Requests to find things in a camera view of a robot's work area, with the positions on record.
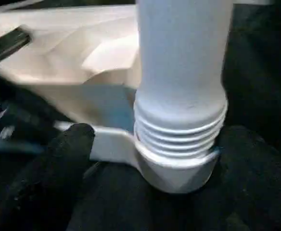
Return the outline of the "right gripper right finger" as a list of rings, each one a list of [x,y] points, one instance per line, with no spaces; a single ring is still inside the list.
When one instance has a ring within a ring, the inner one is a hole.
[[[281,153],[243,126],[222,130],[213,176],[223,205],[251,231],[281,231]]]

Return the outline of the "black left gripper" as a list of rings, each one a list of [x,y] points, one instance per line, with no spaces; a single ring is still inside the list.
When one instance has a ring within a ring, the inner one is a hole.
[[[70,123],[43,98],[0,76],[0,152],[40,154]]]

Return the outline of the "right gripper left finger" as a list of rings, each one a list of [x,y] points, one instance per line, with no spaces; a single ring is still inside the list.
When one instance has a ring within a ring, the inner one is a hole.
[[[0,231],[64,231],[71,219],[95,139],[71,125],[13,179],[0,203]]]

